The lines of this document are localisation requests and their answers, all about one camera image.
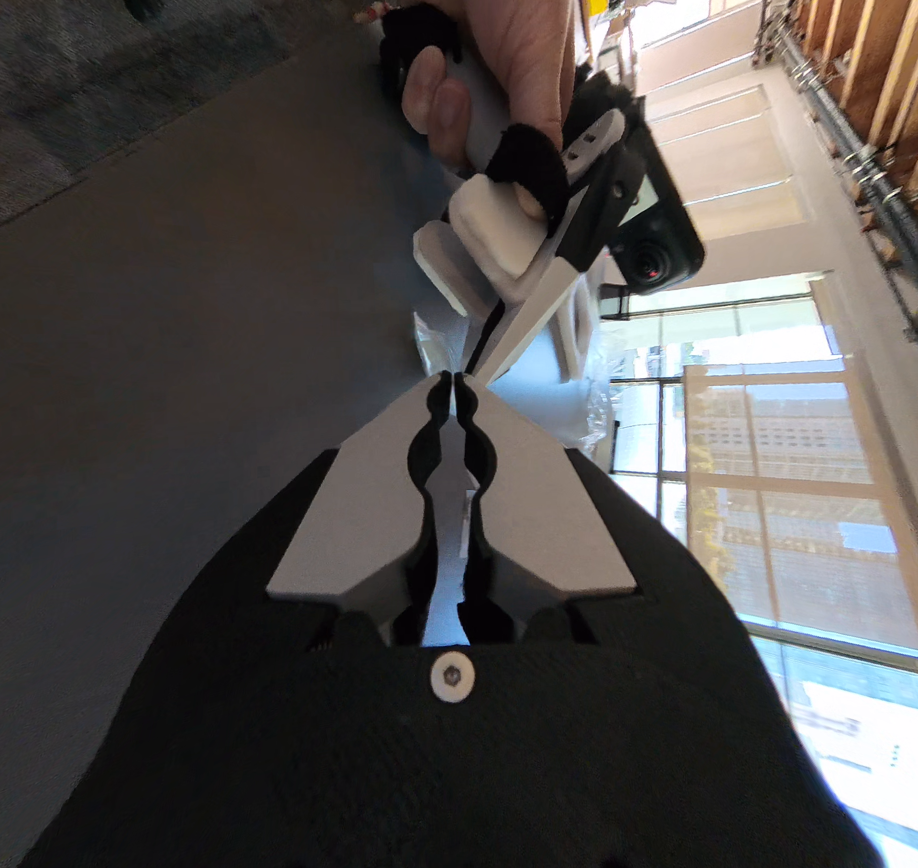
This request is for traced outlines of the grey desk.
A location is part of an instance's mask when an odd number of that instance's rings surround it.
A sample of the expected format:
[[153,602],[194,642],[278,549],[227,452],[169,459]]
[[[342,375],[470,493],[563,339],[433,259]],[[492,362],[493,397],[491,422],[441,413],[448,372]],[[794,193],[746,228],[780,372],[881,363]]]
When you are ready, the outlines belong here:
[[2,227],[2,866],[217,550],[421,378],[439,163],[339,25]]

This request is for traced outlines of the white square foam frame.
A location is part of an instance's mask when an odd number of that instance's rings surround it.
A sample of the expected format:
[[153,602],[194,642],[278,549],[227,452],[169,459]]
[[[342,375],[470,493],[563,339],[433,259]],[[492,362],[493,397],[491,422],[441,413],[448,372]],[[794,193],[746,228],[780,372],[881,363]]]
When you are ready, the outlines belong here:
[[596,293],[582,276],[568,289],[550,323],[561,382],[583,379],[599,323]]

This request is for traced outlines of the small clear screw bag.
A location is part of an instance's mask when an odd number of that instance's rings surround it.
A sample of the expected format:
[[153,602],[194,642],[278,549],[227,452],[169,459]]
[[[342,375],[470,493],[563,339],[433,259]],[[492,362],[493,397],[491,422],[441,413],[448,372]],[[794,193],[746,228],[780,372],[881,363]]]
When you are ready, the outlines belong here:
[[[444,334],[434,330],[418,313],[414,314],[414,336],[422,367],[427,376],[443,371],[453,374],[457,358]],[[428,485],[433,499],[440,561],[453,575],[465,570],[468,554],[469,495],[476,481],[465,466],[465,429],[457,419],[454,385],[447,400],[446,422],[440,429],[442,461]]]

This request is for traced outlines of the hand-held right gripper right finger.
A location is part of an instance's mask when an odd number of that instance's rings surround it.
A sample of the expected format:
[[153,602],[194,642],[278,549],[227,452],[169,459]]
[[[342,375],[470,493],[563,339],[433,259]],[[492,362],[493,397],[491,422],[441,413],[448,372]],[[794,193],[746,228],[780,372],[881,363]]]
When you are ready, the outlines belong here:
[[546,608],[619,599],[638,585],[570,453],[476,380],[455,376],[465,433],[468,556],[458,617],[471,644],[514,641]]

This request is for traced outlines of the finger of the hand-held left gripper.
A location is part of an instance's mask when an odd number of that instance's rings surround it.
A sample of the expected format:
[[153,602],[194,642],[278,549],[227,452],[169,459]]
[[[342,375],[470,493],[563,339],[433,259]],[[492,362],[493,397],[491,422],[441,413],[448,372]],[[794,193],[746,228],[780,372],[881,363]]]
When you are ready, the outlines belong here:
[[484,321],[470,321],[464,345],[466,375],[483,375],[482,367],[506,350],[502,343],[510,324],[511,308],[503,300],[496,302]]
[[552,260],[547,264],[529,297],[520,304],[510,306],[511,324],[502,343],[506,350],[496,353],[482,367],[483,375],[474,375],[477,382],[489,385],[511,368],[545,327],[568,289],[578,279],[579,271],[567,260]]

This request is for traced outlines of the crumpled clear plastic wrap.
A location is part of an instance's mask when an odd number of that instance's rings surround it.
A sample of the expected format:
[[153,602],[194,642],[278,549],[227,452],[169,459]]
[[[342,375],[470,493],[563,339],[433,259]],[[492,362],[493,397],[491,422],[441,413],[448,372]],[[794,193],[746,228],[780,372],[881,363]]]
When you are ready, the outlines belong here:
[[602,325],[592,335],[590,380],[596,385],[615,380],[634,380],[635,349],[624,323]]
[[593,380],[588,397],[588,432],[581,452],[600,466],[609,466],[619,425],[623,388],[608,380]]

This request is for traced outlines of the large grid window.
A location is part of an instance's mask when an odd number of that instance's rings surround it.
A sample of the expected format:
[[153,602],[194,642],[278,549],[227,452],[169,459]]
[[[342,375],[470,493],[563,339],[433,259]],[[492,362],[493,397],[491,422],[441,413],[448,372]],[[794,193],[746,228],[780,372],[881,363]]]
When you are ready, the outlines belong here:
[[[623,388],[606,466],[612,479],[689,547],[685,369],[842,358],[866,399],[916,537],[909,485],[841,306],[828,274],[635,297],[629,321],[603,322],[626,324],[635,349],[635,379],[612,381]],[[887,866],[916,866],[916,656],[740,620],[832,791]]]

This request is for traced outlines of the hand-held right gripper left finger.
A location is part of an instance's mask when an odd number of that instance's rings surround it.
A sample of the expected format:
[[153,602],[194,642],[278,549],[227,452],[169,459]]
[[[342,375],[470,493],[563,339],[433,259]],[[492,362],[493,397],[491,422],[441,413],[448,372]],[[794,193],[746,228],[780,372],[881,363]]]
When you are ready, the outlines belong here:
[[418,644],[438,574],[430,475],[442,462],[453,376],[404,393],[335,452],[267,584],[278,601],[367,614]]

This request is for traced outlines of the person's left hand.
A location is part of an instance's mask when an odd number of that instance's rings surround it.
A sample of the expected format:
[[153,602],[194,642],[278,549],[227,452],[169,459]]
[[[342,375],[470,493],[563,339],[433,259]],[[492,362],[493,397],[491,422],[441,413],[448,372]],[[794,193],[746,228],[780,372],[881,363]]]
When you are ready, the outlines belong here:
[[[465,27],[508,98],[511,122],[538,129],[561,148],[575,75],[575,0],[399,0],[427,2]],[[438,48],[419,52],[407,72],[402,109],[431,153],[465,167],[471,99],[448,77]]]

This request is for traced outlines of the beige roller blinds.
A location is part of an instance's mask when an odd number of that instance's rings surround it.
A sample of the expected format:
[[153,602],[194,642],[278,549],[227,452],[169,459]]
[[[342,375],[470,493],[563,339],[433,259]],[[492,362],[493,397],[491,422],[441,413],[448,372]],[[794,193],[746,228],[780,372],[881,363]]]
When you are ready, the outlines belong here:
[[665,83],[647,114],[665,163],[706,243],[812,236],[825,158],[778,66],[746,55]]

